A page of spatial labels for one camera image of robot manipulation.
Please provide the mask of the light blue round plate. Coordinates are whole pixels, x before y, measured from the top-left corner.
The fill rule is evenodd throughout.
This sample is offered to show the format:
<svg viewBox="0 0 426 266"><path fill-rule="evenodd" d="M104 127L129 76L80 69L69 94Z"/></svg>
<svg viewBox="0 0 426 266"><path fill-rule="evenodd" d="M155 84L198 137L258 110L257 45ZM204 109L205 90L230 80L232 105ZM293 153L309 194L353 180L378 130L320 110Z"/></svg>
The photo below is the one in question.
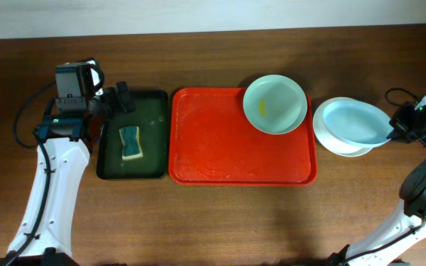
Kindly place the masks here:
<svg viewBox="0 0 426 266"><path fill-rule="evenodd" d="M358 100L338 100L322 111L328 132L348 145L376 148L386 144L393 131L390 117L381 109Z"/></svg>

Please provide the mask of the green yellow sponge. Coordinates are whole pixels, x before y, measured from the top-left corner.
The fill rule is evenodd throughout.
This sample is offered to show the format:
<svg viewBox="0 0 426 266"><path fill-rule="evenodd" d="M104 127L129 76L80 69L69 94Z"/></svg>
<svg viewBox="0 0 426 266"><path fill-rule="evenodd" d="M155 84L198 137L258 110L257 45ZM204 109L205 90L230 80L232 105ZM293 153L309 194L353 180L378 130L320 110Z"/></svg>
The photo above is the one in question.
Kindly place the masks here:
<svg viewBox="0 0 426 266"><path fill-rule="evenodd" d="M126 126L119 129L123 160L135 160L143 156L140 144L140 129L138 126Z"/></svg>

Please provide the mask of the white round plate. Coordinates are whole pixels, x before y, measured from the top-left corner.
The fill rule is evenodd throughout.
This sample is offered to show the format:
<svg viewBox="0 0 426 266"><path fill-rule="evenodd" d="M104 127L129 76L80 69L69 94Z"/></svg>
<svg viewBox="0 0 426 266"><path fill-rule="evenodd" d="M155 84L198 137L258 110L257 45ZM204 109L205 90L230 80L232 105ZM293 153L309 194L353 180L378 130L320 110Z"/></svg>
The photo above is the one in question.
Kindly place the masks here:
<svg viewBox="0 0 426 266"><path fill-rule="evenodd" d="M326 100L324 103L321 103L313 116L313 128L315 137L318 139L319 143L329 150L330 152L337 154L343 157L359 157L364 154L367 154L372 148L361 148L358 146L352 146L347 143L342 142L335 138L325 127L324 120L322 118L323 111L325 107L331 103L335 103L340 100L352 100L352 98L347 97L336 97L329 100Z"/></svg>

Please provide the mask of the mint green round plate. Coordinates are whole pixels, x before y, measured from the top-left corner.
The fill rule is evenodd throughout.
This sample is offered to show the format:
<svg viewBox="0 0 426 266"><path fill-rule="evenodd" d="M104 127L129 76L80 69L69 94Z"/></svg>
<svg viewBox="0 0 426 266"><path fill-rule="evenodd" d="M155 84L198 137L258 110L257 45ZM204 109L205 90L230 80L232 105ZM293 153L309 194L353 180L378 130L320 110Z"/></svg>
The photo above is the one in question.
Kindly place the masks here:
<svg viewBox="0 0 426 266"><path fill-rule="evenodd" d="M300 85L283 75L265 75L253 81L243 96L249 123L266 134L287 134L297 129L308 111Z"/></svg>

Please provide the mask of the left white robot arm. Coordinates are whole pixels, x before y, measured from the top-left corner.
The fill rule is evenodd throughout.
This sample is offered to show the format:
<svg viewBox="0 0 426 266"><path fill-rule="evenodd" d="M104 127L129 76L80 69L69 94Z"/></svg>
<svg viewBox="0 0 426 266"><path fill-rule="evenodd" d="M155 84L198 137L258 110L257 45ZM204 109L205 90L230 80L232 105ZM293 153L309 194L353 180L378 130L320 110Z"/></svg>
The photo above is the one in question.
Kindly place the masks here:
<svg viewBox="0 0 426 266"><path fill-rule="evenodd" d="M0 265L75 265L72 219L92 144L107 120L134 109L124 81L91 92L72 89L47 103L33 130L38 163L30 198Z"/></svg>

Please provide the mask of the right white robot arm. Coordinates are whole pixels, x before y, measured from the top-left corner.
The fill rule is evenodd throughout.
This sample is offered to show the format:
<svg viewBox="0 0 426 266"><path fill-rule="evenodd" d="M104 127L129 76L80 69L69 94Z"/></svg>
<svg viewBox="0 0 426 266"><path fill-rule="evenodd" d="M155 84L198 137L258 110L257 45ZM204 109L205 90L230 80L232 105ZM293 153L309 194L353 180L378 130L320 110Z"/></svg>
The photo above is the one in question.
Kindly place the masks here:
<svg viewBox="0 0 426 266"><path fill-rule="evenodd" d="M426 146L426 94L403 103L390 119L388 139ZM396 210L365 239L346 245L325 261L331 266L400 265L406 250L426 239L426 160L417 166L399 190Z"/></svg>

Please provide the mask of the black plastic tray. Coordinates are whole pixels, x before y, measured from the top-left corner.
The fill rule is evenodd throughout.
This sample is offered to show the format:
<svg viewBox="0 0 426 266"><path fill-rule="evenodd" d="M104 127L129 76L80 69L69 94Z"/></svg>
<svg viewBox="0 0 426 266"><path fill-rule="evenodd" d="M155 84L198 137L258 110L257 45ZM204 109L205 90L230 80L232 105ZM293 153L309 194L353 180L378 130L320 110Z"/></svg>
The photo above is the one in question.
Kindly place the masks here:
<svg viewBox="0 0 426 266"><path fill-rule="evenodd" d="M167 169L169 138L168 95L163 90L131 91L135 111L117 114L104 124L96 174L102 180L161 178ZM137 126L142 156L122 158L120 129Z"/></svg>

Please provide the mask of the red plastic tray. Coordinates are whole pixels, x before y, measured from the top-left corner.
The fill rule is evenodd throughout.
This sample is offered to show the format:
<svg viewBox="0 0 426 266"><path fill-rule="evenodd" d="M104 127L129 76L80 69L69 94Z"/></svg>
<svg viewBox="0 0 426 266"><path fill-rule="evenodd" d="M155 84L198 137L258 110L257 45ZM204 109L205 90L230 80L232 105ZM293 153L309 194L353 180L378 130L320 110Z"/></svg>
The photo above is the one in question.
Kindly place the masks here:
<svg viewBox="0 0 426 266"><path fill-rule="evenodd" d="M243 88L186 87L172 99L169 176L183 185L307 186L317 177L308 112L286 134L254 128Z"/></svg>

